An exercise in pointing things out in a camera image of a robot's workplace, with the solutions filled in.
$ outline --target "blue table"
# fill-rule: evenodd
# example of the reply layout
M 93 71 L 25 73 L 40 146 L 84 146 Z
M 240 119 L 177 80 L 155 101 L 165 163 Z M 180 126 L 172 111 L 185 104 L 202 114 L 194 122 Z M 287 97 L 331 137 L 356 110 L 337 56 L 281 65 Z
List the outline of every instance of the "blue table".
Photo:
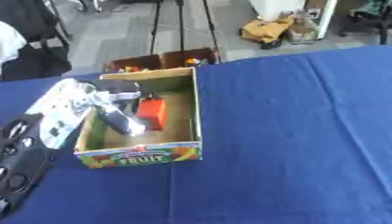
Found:
M 392 223 L 391 59 L 374 46 L 201 67 L 203 161 L 89 171 L 69 146 L 4 223 Z M 0 83 L 0 124 L 56 80 Z

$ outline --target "chair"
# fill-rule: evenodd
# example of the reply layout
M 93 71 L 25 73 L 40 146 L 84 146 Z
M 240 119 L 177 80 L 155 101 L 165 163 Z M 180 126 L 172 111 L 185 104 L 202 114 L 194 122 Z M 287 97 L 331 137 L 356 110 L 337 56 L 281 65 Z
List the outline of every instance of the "chair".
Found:
M 2 0 L 0 21 L 14 27 L 28 43 L 39 42 L 45 47 L 48 39 L 57 38 L 65 48 L 69 47 L 56 27 L 60 24 L 64 28 L 60 17 L 51 13 L 43 0 Z
M 366 12 L 355 12 L 339 31 L 341 37 L 345 37 L 348 32 L 360 32 L 367 28 L 376 28 L 380 32 L 380 44 L 388 43 L 388 28 L 391 27 L 392 6 L 390 0 L 382 0 L 378 15 Z
M 54 13 L 51 13 L 43 0 L 0 1 L 0 21 L 14 27 L 28 43 L 19 50 L 18 59 L 3 65 L 3 80 L 42 78 L 60 75 L 70 69 L 67 60 L 69 43 L 57 30 L 57 25 L 62 23 Z M 60 49 L 48 46 L 47 41 L 55 38 L 63 45 Z M 40 43 L 40 49 L 31 46 L 35 42 Z M 23 73 L 29 74 L 28 77 L 19 77 Z

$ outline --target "floor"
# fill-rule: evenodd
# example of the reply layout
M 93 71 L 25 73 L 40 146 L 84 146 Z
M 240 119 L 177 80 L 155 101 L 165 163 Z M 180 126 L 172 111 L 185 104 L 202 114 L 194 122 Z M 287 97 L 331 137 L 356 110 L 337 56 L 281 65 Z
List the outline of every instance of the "floor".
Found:
M 96 13 L 92 7 L 88 12 L 79 12 L 74 3 L 64 0 L 57 2 L 67 29 L 74 36 L 69 55 L 73 70 L 66 75 L 100 72 L 108 61 L 149 53 L 154 3 L 120 5 L 116 0 L 107 0 L 102 3 L 104 12 Z M 356 33 L 345 38 L 335 34 L 347 10 L 357 4 L 355 1 L 340 1 L 330 30 L 323 40 L 313 45 L 285 43 L 274 50 L 261 50 L 257 43 L 238 37 L 238 29 L 256 16 L 248 1 L 209 0 L 209 4 L 224 61 L 374 45 L 378 41 L 373 33 Z M 161 10 L 156 53 L 179 49 L 178 27 L 177 6 L 174 0 L 166 0 Z M 213 46 L 213 43 L 202 1 L 185 1 L 185 48 L 205 46 Z

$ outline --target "cardboard tray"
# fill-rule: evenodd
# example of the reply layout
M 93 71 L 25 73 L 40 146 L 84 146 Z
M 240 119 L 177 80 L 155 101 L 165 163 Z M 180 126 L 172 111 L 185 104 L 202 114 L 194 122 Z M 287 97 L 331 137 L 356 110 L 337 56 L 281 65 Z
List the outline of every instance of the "cardboard tray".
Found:
M 162 131 L 122 136 L 99 120 L 93 110 L 86 118 L 74 155 L 89 168 L 200 160 L 201 130 L 196 73 L 193 68 L 147 73 L 105 74 L 102 79 L 137 81 L 156 91 L 167 107 Z

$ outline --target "orange object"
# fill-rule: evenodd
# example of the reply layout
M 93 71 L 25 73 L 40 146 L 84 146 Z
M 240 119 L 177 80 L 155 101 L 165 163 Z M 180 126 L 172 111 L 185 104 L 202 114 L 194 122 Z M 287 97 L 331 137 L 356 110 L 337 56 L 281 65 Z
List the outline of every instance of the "orange object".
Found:
M 136 116 L 150 122 L 148 130 L 162 130 L 166 122 L 166 105 L 163 99 L 146 99 L 140 102 Z

